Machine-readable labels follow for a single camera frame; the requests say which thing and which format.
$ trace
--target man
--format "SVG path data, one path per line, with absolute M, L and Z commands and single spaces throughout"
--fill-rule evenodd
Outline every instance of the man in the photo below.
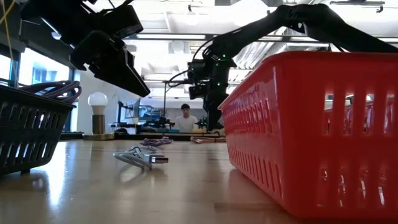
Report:
M 178 116 L 175 119 L 175 127 L 180 130 L 181 133 L 190 133 L 193 129 L 196 129 L 195 125 L 198 122 L 197 118 L 191 116 L 190 107 L 188 104 L 184 103 L 181 106 L 182 116 Z

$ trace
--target white shirt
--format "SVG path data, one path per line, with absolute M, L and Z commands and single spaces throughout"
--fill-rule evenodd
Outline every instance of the white shirt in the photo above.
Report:
M 188 118 L 178 116 L 175 119 L 175 128 L 179 129 L 182 133 L 190 133 L 193 129 L 197 128 L 197 125 L 195 125 L 196 122 L 198 120 L 194 116 L 189 116 Z

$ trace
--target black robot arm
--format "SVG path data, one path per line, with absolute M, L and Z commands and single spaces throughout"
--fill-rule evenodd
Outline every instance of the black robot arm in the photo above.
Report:
M 114 9 L 94 12 L 87 0 L 28 0 L 22 4 L 21 18 L 40 17 L 60 40 L 73 48 L 70 62 L 79 70 L 85 64 L 96 78 L 147 96 L 149 89 L 134 69 L 134 56 L 127 51 L 123 38 L 140 33 L 143 28 L 133 7 L 126 0 Z M 95 4 L 97 0 L 88 0 Z
M 221 117 L 217 108 L 228 96 L 229 69 L 236 66 L 232 58 L 248 44 L 283 26 L 349 52 L 398 53 L 392 45 L 349 26 L 324 4 L 279 6 L 263 19 L 215 37 L 203 51 L 203 59 L 189 63 L 188 79 L 194 84 L 190 87 L 190 98 L 204 97 L 209 130 Z

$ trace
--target basket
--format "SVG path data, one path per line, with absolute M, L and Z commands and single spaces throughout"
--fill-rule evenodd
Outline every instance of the basket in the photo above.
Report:
M 0 86 L 0 175 L 50 162 L 73 106 Z
M 295 216 L 398 218 L 397 91 L 398 55 L 271 56 L 220 105 L 229 159 Z

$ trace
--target wooden table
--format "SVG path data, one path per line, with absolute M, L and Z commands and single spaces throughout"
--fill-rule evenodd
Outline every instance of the wooden table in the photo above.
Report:
M 114 138 L 118 140 L 143 140 L 145 138 L 149 139 L 160 139 L 162 137 L 168 137 L 174 141 L 189 141 L 191 136 L 199 137 L 211 137 L 220 138 L 225 136 L 220 136 L 219 134 L 206 134 L 206 133 L 139 133 L 139 134 L 119 134 L 115 133 Z
M 137 143 L 60 142 L 46 166 L 0 177 L 0 223 L 319 223 L 274 204 L 229 163 L 226 144 L 173 142 L 169 164 L 142 172 L 112 156 Z

